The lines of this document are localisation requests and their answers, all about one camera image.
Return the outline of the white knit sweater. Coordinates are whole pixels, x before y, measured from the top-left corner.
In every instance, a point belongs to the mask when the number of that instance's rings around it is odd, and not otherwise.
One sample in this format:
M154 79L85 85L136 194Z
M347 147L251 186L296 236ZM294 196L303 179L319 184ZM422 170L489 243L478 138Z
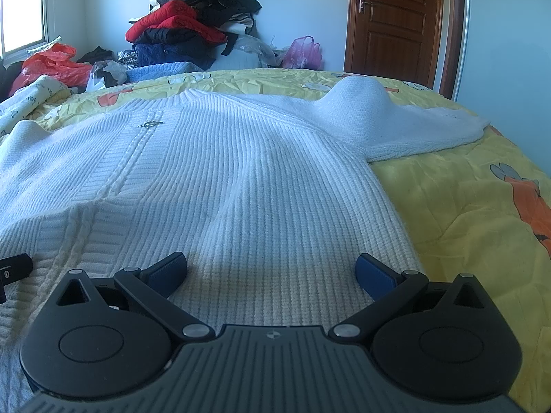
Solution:
M213 327L329 327L369 304L353 266L369 253L418 267L372 163L479 140L459 109L396 105L349 76L316 101L188 89L1 143L1 254L32 275L1 306L1 408L31 395L23 337L72 268L92 277L186 256L178 306Z

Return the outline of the black and white crumpled clothes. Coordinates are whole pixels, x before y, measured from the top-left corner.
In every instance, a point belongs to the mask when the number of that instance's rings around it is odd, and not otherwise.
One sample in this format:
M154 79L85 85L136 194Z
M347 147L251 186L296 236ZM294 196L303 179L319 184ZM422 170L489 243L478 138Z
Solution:
M100 89L117 87L128 81L125 65L112 60L96 62L87 83L87 92L96 92Z

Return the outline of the pile of dark clothes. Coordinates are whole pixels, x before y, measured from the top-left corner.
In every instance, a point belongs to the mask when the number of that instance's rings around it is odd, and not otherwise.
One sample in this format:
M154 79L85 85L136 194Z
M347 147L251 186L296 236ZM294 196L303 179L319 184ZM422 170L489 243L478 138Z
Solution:
M149 12L157 10L170 0L149 0ZM130 43L139 66L159 63L191 62L209 69L216 60L213 51L223 47L222 53L232 52L239 36L255 27L254 17L262 9L258 0L181 0L197 11L200 23L217 28L226 35L226 41L211 44L197 32L188 29L147 29L135 43Z

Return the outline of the yellow cartoon bed sheet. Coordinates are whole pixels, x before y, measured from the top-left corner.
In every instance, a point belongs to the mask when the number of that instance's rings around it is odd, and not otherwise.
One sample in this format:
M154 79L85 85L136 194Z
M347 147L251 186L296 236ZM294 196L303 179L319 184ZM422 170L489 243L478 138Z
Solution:
M340 81L327 72L241 70L160 77L80 95L57 95L28 119L48 133L83 126L124 106L154 102L186 91L232 95L280 95L308 101L326 95ZM550 217L550 180L524 153L496 130L466 146L367 165L392 204L396 222L386 222L379 239L353 247L398 267L420 265L433 280L451 280L462 271L481 281L521 349L522 366L513 399L529 412L550 407L550 255L538 219ZM254 251L290 229L290 217L277 207L279 189L270 187L254 203L242 237L235 239L228 210L216 206L190 217L190 229L151 233L131 246L135 260L180 251L190 274L174 300L191 314L220 326L327 324L362 308L368 296L358 288L353 258L327 247L320 261L268 269L260 278L247 267ZM1 252L28 253L32 276L8 288L1 308L1 408L13 412L31 395L21 373L19 351L28 323L41 309L54 284L70 267L93 276L109 275L122 265L107 258L107 236L84 222L99 210L121 210L121 188L21 221L8 204L1 207Z

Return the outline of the white printed quilt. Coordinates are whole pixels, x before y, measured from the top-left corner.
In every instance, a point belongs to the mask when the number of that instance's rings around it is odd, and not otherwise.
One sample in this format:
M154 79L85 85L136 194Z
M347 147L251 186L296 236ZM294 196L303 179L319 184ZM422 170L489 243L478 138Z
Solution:
M39 105L52 97L70 95L66 85L53 77L42 75L31 85L20 88L13 96L1 102L1 136L11 133L15 125L30 115Z

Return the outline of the red plastic bag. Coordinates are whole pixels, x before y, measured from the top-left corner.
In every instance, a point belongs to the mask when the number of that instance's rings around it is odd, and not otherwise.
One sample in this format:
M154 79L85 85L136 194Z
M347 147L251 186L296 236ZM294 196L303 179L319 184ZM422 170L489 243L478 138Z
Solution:
M84 87L92 72L92 65L74 62L75 56L76 49L63 43L55 43L48 49L35 53L23 62L21 72L15 78L8 95L12 96L41 76L52 77L68 88Z

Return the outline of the black garment by window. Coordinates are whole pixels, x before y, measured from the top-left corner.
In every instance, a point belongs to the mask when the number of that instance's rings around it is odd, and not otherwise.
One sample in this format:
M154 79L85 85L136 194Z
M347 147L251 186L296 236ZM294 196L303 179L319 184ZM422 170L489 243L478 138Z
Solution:
M96 47L94 50L87 52L77 60L78 63L89 63L94 65L98 62L114 61L115 56L112 50L104 50L102 47Z

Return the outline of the light blue knit garment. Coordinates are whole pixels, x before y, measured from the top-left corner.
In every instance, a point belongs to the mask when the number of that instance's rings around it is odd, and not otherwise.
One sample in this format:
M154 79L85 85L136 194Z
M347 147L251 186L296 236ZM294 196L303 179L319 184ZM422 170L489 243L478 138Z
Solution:
M159 63L135 67L127 71L127 82L135 83L160 77L184 73L202 72L202 68L191 62Z

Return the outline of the window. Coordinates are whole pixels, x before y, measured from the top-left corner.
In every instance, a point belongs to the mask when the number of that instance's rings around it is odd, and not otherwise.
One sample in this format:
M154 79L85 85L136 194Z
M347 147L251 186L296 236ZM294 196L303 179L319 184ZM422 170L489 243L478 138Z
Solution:
M1 57L46 41L46 0L1 0Z

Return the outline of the red jacket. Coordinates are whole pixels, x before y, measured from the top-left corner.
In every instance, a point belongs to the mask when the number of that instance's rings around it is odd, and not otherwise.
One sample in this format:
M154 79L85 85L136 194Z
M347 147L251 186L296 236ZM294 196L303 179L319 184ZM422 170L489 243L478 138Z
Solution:
M136 21L125 34L127 42L135 43L147 29L188 29L197 32L211 44L226 41L226 35L217 28L197 20L197 11L181 0L170 0L157 10Z

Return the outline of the pink plastic bag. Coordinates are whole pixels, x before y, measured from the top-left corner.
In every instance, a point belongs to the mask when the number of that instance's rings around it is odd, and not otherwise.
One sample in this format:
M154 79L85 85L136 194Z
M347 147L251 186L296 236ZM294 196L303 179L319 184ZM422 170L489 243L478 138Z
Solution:
M296 38L285 53L284 68L319 70L322 54L319 43L311 35Z

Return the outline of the brown wooden door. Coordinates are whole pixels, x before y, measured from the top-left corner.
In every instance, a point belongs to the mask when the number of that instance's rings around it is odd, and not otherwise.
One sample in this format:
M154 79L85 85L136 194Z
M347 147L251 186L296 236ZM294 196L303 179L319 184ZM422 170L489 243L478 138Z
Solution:
M451 99L465 34L466 0L349 0L345 72L418 83Z

